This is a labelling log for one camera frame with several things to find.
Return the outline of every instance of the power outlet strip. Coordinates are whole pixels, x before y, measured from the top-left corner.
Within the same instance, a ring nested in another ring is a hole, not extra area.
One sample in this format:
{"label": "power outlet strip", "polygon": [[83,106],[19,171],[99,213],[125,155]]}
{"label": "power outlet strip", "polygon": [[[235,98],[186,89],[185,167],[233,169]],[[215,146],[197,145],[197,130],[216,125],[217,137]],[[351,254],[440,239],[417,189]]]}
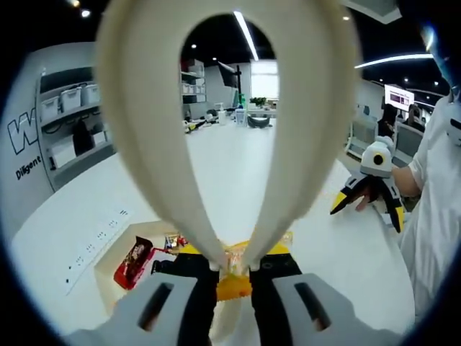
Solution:
{"label": "power outlet strip", "polygon": [[63,278],[64,294],[67,296],[77,284],[85,269],[94,258],[120,231],[125,230],[131,218],[131,212],[126,208],[111,208],[107,217],[99,224],[94,234],[85,239],[76,252],[77,255],[66,266]]}

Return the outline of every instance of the black ceiling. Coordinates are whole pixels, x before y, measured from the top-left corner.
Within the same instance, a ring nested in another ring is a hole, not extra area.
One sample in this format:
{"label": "black ceiling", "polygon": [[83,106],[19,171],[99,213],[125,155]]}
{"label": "black ceiling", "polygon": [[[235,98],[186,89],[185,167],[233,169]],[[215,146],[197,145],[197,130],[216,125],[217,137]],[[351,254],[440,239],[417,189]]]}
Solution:
{"label": "black ceiling", "polygon": [[[20,23],[14,28],[15,37],[24,39],[24,51],[34,51],[50,45],[94,40],[102,12],[109,1],[80,0],[81,8],[91,10],[89,18],[81,18],[79,10],[73,8],[66,0],[34,1],[30,6],[22,6],[23,1],[14,2],[18,3],[15,14],[20,14],[18,20],[21,18]],[[356,11],[352,11],[352,16],[362,44],[363,61],[407,53],[424,53],[424,44],[418,30],[405,19],[398,19],[384,25]],[[251,23],[249,29],[259,57],[274,58],[274,53],[264,34]],[[191,44],[197,45],[197,48],[191,49]],[[208,19],[198,25],[187,38],[182,58],[197,58],[210,65],[213,63],[211,60],[213,57],[224,63],[244,62],[251,58],[246,41],[233,15]],[[428,90],[437,94],[448,92],[448,86],[432,60],[370,66],[362,69],[362,75],[367,80],[383,79],[384,83],[397,84],[410,89]],[[405,77],[408,78],[408,83],[403,81]],[[434,85],[435,81],[439,82],[439,86]],[[426,96],[427,94],[416,95],[420,101],[435,103],[435,96],[429,95],[429,100]]]}

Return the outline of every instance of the white lab coat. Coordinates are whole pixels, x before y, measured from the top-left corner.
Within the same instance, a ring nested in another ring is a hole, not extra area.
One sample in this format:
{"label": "white lab coat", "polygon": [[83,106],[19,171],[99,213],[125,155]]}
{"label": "white lab coat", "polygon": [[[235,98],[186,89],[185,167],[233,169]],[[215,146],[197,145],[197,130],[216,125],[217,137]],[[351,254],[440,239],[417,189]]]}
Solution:
{"label": "white lab coat", "polygon": [[400,239],[417,318],[430,307],[460,241],[461,147],[447,136],[448,117],[440,99],[409,167],[421,199]]}

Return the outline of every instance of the chair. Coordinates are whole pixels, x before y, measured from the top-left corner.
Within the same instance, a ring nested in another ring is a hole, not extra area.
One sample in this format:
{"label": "chair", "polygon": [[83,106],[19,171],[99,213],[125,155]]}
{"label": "chair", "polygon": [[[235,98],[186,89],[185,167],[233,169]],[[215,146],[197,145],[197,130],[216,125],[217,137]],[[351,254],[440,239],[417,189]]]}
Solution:
{"label": "chair", "polygon": [[397,167],[405,167],[418,151],[419,144],[423,139],[421,131],[402,123],[396,123],[395,128],[395,154],[392,162]]}
{"label": "chair", "polygon": [[345,152],[361,159],[365,149],[375,141],[376,135],[377,123],[373,118],[356,117],[351,123],[349,140],[344,148]]}

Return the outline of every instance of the window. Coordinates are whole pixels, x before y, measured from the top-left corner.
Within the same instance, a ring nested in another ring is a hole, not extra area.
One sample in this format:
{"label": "window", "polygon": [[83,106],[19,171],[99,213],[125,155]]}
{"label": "window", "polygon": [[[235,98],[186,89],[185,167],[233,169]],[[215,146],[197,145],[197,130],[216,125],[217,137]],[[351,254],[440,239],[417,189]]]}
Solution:
{"label": "window", "polygon": [[279,75],[276,60],[251,62],[251,97],[279,98]]}

